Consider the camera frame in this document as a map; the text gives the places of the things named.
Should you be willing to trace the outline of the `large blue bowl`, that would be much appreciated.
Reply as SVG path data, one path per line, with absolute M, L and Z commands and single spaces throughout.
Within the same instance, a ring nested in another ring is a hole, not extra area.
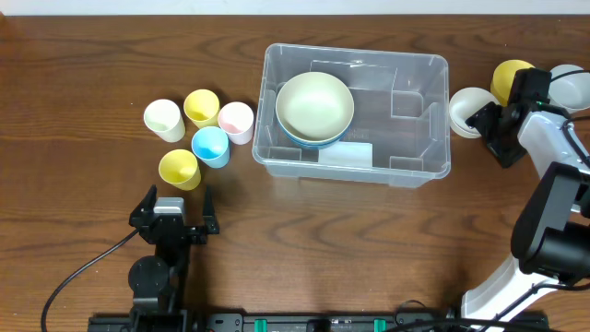
M 303 142 L 303 141 L 300 141 L 300 140 L 297 140 L 297 139 L 293 139 L 292 142 L 295 143 L 296 145 L 302 147 L 302 148 L 307 148 L 307 149 L 312 149 L 312 150 L 319 150 L 319 149 L 324 149 L 324 148 L 329 148 L 331 146 L 334 146 L 336 143 L 339 142 L 339 140 L 336 139 L 336 140 L 324 142 L 322 144 L 320 144 L 320 143 Z
M 334 137 L 331 137 L 327 140 L 320 140 L 320 141 L 311 141 L 311 140 L 305 140 L 302 138 L 297 138 L 294 135 L 292 135 L 284 127 L 281 128 L 281 131 L 286 135 L 286 137 L 288 139 L 290 139 L 292 142 L 294 142 L 295 144 L 297 144 L 301 147 L 310 148 L 310 149 L 322 149 L 322 148 L 327 148 L 327 147 L 334 145 L 337 141 L 339 141 L 341 138 L 343 138 L 345 136 L 345 134 L 349 131 L 349 129 L 348 128 L 345 129 L 338 136 L 334 136 Z

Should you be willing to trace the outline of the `large cream bowl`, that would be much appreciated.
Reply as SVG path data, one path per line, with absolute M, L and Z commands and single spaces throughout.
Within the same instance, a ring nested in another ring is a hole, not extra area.
M 355 101 L 337 77 L 323 72 L 299 74 L 285 83 L 276 99 L 276 116 L 297 138 L 327 140 L 347 129 Z

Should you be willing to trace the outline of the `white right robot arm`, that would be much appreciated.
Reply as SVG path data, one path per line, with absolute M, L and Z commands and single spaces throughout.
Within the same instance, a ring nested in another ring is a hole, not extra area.
M 540 101 L 502 107 L 494 102 L 471 115 L 503 166 L 528 154 L 540 182 L 514 224 L 511 252 L 492 275 L 462 298 L 460 318 L 477 331 L 503 331 L 509 321 L 553 291 L 584 291 L 589 277 L 589 229 L 572 222 L 589 216 L 589 154 L 574 118 Z

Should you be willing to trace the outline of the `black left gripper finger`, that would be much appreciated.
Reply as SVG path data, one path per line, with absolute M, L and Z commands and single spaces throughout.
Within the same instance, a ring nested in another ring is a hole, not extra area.
M 207 233 L 219 233 L 219 224 L 213 205 L 212 190 L 209 186 L 205 191 L 202 218 L 205 223 Z
M 130 226 L 146 226 L 153 222 L 154 207 L 157 202 L 157 186 L 151 185 L 144 198 L 129 216 Z

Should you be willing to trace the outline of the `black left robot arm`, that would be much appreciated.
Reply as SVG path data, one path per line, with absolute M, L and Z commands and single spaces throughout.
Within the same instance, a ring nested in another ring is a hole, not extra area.
M 220 231 L 209 188 L 202 219 L 202 225 L 187 225 L 184 200 L 157 197 L 156 186 L 150 187 L 130 213 L 129 224 L 146 243 L 155 246 L 155 254 L 138 259 L 129 270 L 128 284 L 133 291 L 129 331 L 198 329 L 193 315 L 183 308 L 183 295 L 191 247 L 207 243 L 209 235 Z

